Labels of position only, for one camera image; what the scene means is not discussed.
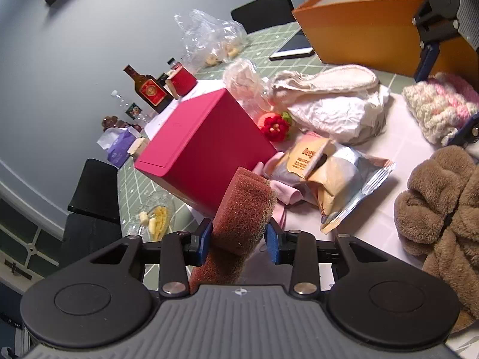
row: tablet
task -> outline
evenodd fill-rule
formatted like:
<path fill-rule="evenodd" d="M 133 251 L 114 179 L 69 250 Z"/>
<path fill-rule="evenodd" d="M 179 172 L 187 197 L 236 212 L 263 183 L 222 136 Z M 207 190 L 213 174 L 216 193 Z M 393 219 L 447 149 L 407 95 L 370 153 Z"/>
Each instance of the tablet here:
<path fill-rule="evenodd" d="M 312 56 L 314 50 L 307 40 L 303 30 L 299 30 L 294 36 L 286 42 L 278 51 L 270 55 L 270 61 L 279 59 L 303 58 Z"/>

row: open cardboard box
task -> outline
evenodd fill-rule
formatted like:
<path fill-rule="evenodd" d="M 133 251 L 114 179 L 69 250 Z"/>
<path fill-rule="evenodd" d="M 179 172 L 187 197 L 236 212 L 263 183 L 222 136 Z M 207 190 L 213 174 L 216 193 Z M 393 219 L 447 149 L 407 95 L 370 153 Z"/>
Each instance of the open cardboard box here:
<path fill-rule="evenodd" d="M 423 0 L 308 0 L 293 15 L 323 63 L 357 63 L 412 76 L 420 61 L 411 20 Z M 455 73 L 476 89 L 479 59 L 462 37 L 440 45 L 433 73 Z"/>

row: brown plush toy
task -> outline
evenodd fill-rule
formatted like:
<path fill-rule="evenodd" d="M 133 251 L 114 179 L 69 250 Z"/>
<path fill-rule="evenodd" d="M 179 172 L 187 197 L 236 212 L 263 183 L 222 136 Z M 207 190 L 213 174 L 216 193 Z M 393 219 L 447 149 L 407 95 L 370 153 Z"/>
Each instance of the brown plush toy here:
<path fill-rule="evenodd" d="M 453 332 L 471 325 L 479 318 L 479 166 L 461 147 L 436 151 L 411 173 L 394 221 L 404 249 L 427 255 L 422 269 L 459 297 Z"/>

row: red flower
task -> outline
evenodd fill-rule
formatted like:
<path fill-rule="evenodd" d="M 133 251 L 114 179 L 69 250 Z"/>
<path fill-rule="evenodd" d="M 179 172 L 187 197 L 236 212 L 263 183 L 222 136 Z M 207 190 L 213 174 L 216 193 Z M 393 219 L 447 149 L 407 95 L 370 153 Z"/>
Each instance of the red flower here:
<path fill-rule="evenodd" d="M 280 115 L 267 117 L 264 120 L 264 127 L 261 128 L 261 132 L 271 142 L 282 142 L 288 131 L 289 124 Z"/>

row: chair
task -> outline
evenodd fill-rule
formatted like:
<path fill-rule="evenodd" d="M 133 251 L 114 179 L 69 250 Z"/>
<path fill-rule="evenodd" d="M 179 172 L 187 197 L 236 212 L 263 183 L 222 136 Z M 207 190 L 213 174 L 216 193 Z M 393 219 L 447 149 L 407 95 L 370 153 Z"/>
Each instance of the chair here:
<path fill-rule="evenodd" d="M 71 213 L 66 218 L 58 267 L 63 268 L 121 239 L 121 227 L 105 220 Z"/>
<path fill-rule="evenodd" d="M 117 173 L 115 166 L 87 159 L 68 210 L 119 224 Z"/>
<path fill-rule="evenodd" d="M 231 11 L 233 20 L 241 23 L 247 33 L 296 21 L 291 0 L 254 0 Z"/>

